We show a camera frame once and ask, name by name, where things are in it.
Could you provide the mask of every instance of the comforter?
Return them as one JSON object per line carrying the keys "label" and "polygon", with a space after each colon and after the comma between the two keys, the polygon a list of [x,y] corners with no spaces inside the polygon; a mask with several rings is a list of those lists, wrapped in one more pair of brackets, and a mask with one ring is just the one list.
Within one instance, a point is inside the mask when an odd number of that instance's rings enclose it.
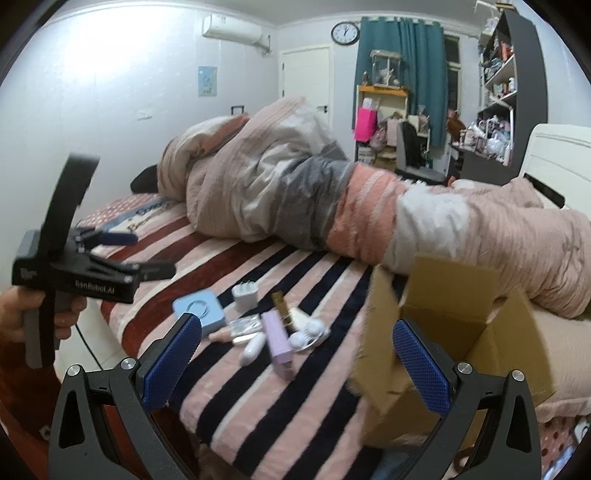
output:
{"label": "comforter", "polygon": [[501,272],[499,296],[521,285],[564,317],[591,299],[591,225],[584,214],[543,209],[532,185],[497,189],[409,185],[349,161],[304,99],[285,98],[252,118],[216,118],[170,142],[158,166],[165,196],[186,201],[205,235],[328,249],[408,274],[416,253]]}

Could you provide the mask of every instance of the ceiling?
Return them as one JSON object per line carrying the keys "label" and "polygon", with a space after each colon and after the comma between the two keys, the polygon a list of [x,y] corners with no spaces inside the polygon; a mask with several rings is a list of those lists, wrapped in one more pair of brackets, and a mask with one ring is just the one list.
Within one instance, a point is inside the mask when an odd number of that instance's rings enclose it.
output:
{"label": "ceiling", "polygon": [[[69,0],[61,12],[73,8],[103,3],[108,0]],[[324,15],[347,12],[412,12],[423,17],[445,18],[453,23],[483,26],[488,9],[479,8],[474,14],[476,0],[200,0],[196,4],[216,5],[274,25]]]}

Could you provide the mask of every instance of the black cable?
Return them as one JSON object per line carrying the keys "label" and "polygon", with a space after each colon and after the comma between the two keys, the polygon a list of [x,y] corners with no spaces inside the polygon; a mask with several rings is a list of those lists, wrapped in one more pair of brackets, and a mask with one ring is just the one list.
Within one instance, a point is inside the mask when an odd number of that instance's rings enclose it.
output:
{"label": "black cable", "polygon": [[82,332],[80,331],[80,327],[78,327],[78,324],[74,325],[76,327],[76,330],[78,330],[78,335],[80,335],[80,338],[82,339],[82,341],[84,342],[84,345],[86,345],[87,350],[90,352],[90,354],[92,355],[92,358],[95,359],[96,364],[99,366],[99,368],[101,370],[104,370],[103,366],[99,363],[99,360],[97,359],[96,355],[94,354],[94,352],[90,349],[88,343],[86,342],[86,339],[84,338],[84,336],[82,335]]}

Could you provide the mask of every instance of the window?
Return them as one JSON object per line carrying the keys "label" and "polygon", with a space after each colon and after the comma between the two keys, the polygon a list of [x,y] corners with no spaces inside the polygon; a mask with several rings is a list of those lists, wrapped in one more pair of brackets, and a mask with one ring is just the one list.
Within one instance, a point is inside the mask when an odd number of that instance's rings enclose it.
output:
{"label": "window", "polygon": [[447,108],[459,111],[462,78],[459,37],[445,36],[445,53],[447,60]]}

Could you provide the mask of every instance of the wall clock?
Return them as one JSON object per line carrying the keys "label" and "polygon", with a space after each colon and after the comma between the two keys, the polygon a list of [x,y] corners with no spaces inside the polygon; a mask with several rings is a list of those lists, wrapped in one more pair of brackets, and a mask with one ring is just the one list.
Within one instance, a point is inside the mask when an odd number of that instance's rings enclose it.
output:
{"label": "wall clock", "polygon": [[353,22],[337,23],[330,36],[338,45],[353,45],[359,40],[359,27]]}

